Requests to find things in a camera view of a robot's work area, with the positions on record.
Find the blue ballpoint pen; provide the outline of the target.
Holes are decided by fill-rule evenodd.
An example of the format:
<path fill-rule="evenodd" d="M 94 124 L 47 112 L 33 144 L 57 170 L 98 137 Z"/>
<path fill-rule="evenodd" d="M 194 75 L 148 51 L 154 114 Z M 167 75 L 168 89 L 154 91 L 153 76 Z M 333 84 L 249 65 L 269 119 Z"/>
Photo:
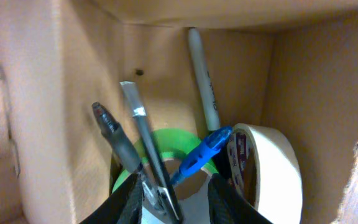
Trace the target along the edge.
<path fill-rule="evenodd" d="M 188 177 L 197 173 L 228 143 L 231 134 L 232 127 L 224 126 L 204 138 L 182 160 L 179 168 L 173 173 L 170 183 L 173 186 L 177 186 Z"/>

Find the cardboard box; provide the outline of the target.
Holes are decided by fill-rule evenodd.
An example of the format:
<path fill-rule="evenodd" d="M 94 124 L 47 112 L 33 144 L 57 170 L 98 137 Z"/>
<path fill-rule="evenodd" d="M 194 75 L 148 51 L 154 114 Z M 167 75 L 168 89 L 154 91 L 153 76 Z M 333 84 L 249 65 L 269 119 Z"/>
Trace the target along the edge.
<path fill-rule="evenodd" d="M 187 41 L 197 27 L 221 123 L 281 131 L 302 223 L 358 223 L 358 1 L 0 1 L 0 223 L 78 223 L 117 164 L 91 104 L 139 136 L 208 133 Z"/>

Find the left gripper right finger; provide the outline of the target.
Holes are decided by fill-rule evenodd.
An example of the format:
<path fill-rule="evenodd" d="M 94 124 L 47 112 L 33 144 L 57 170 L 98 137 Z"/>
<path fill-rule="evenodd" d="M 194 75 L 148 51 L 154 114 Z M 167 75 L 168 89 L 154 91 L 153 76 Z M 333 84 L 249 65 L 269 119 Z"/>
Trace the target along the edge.
<path fill-rule="evenodd" d="M 272 224 L 241 198 L 220 174 L 208 183 L 210 224 Z"/>

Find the black pen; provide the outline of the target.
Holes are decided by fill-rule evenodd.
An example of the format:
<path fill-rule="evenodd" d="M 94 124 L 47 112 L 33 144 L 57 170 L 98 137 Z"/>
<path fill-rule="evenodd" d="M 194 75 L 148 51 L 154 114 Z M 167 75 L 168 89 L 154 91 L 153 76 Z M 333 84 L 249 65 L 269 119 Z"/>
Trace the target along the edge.
<path fill-rule="evenodd" d="M 147 113 L 138 88 L 135 82 L 130 81 L 120 82 L 120 85 L 131 110 L 132 117 L 135 120 L 137 130 L 142 138 L 145 154 L 157 185 L 158 196 L 167 212 L 169 222 L 182 223 L 183 213 L 175 195 L 173 185 L 170 183 L 170 176 L 155 143 L 154 135 L 150 130 Z"/>

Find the black and white marker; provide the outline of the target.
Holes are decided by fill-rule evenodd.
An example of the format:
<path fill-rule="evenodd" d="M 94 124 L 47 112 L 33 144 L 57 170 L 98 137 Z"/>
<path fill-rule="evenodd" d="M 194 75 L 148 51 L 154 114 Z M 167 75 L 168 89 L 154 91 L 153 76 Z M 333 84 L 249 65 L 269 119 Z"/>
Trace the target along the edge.
<path fill-rule="evenodd" d="M 213 85 L 204 55 L 201 35 L 197 28 L 193 27 L 188 29 L 188 46 L 195 71 L 196 82 L 200 91 L 207 128 L 209 131 L 215 131 L 220 128 L 221 123 Z"/>

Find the cream masking tape roll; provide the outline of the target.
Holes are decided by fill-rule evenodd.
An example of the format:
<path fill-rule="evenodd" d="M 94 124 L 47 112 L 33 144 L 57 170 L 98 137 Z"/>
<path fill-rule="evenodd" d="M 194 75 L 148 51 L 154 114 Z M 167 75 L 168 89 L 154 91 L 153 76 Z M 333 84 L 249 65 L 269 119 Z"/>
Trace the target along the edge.
<path fill-rule="evenodd" d="M 303 206 L 300 168 L 278 130 L 237 124 L 226 147 L 237 193 L 272 223 L 299 223 Z"/>

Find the green tape roll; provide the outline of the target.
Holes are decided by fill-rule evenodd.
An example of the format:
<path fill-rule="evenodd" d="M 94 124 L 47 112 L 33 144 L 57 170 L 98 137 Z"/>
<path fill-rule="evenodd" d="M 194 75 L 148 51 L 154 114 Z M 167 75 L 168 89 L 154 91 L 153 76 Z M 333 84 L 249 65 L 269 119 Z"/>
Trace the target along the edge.
<path fill-rule="evenodd" d="M 168 173 L 172 175 L 181 164 L 181 161 L 201 140 L 198 136 L 182 129 L 158 129 L 153 132 L 159 147 L 160 155 L 165 163 Z M 142 159 L 147 174 L 154 181 L 152 172 L 145 156 L 142 141 L 134 143 L 134 147 Z M 175 194 L 184 215 L 183 223 L 209 224 L 208 184 L 213 174 L 218 173 L 210 160 L 197 173 L 186 178 L 175 187 Z M 115 181 L 112 193 L 130 176 L 125 169 Z M 141 223 L 171 223 L 167 215 L 156 212 L 145 197 L 142 207 Z"/>

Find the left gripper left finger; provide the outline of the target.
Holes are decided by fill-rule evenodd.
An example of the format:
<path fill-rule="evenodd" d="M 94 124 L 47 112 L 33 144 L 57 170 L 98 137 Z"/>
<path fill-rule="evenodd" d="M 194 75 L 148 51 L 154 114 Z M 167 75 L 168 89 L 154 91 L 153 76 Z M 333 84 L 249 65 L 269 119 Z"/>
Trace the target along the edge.
<path fill-rule="evenodd" d="M 138 174 L 131 174 L 80 224 L 140 224 L 144 191 Z"/>

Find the dark grey pen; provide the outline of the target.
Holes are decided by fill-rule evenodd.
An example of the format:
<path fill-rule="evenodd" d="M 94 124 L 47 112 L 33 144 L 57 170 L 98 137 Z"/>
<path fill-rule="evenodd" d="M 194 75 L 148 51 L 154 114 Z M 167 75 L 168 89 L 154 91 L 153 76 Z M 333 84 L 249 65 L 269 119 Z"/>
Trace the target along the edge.
<path fill-rule="evenodd" d="M 140 175 L 144 194 L 149 203 L 159 214 L 165 215 L 166 211 L 158 197 L 157 188 L 151 183 L 138 152 L 125 134 L 121 124 L 101 103 L 94 102 L 92 109 L 101 134 L 121 160 L 123 168 L 131 174 Z"/>

